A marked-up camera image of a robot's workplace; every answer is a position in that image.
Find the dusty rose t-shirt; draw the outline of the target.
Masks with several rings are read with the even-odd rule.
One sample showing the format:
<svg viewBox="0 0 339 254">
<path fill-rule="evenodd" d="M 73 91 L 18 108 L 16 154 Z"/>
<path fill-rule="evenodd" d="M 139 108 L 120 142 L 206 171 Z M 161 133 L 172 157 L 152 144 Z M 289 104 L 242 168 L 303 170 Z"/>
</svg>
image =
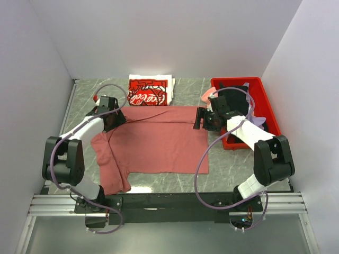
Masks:
<svg viewBox="0 0 339 254">
<path fill-rule="evenodd" d="M 91 140 L 105 195 L 127 192 L 130 173 L 194 174 L 208 147 L 204 129 L 194 130 L 195 106 L 123 108 L 123 125 Z M 199 173 L 208 174 L 205 157 Z"/>
</svg>

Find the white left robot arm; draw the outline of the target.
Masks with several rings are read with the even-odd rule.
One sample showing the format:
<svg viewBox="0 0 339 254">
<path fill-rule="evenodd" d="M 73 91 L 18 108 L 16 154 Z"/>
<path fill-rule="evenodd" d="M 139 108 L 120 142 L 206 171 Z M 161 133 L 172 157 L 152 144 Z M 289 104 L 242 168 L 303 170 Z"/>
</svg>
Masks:
<svg viewBox="0 0 339 254">
<path fill-rule="evenodd" d="M 98 213 L 106 207 L 103 187 L 85 176 L 84 148 L 97 134 L 109 132 L 126 123 L 118 100 L 114 97 L 94 97 L 96 105 L 85 115 L 80 124 L 59 137 L 46 140 L 42 177 L 68 189 L 83 199 L 79 205 L 87 205 Z"/>
</svg>

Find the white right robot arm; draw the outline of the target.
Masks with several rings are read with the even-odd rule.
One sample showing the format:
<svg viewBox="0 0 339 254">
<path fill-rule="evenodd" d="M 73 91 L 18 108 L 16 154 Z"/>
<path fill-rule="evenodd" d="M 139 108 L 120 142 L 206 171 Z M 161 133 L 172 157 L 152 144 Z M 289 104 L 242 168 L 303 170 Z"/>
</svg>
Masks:
<svg viewBox="0 0 339 254">
<path fill-rule="evenodd" d="M 208 97 L 210 106 L 198 107 L 193 128 L 203 128 L 207 131 L 226 130 L 208 146 L 200 159 L 195 175 L 194 190 L 198 200 L 210 208 L 217 207 L 202 200 L 197 185 L 200 166 L 209 150 L 219 140 L 232 134 L 243 141 L 253 152 L 253 173 L 243 183 L 236 186 L 233 192 L 233 204 L 226 208 L 244 211 L 251 205 L 251 198 L 264 192 L 271 185 L 287 179 L 295 174 L 295 166 L 288 139 L 283 135 L 266 132 L 252 123 L 248 116 L 239 111 L 231 111 L 224 96 Z"/>
</svg>

